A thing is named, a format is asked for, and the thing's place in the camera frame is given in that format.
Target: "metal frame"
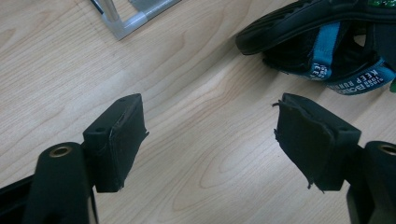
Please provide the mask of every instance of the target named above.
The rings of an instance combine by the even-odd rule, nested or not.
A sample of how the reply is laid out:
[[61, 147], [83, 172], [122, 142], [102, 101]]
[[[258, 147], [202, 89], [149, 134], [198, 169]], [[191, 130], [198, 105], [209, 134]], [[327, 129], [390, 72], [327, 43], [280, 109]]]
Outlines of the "metal frame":
[[108, 29], [121, 40], [181, 0], [129, 0], [138, 12], [126, 21], [121, 20], [112, 0], [91, 1], [102, 14], [102, 20]]

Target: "wooden table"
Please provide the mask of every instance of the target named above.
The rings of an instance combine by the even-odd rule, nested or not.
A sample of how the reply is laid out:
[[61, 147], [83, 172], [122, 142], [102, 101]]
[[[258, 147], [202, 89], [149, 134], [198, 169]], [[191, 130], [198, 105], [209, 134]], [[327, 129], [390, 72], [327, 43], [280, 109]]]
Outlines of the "wooden table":
[[[82, 132], [116, 99], [140, 92], [149, 137], [101, 223], [348, 223], [341, 192], [307, 189], [274, 136], [283, 92], [308, 97], [392, 142], [388, 86], [342, 96], [244, 56], [234, 36], [285, 0], [184, 0], [117, 41], [88, 0], [0, 2], [0, 187]], [[123, 18], [126, 0], [116, 1]]]

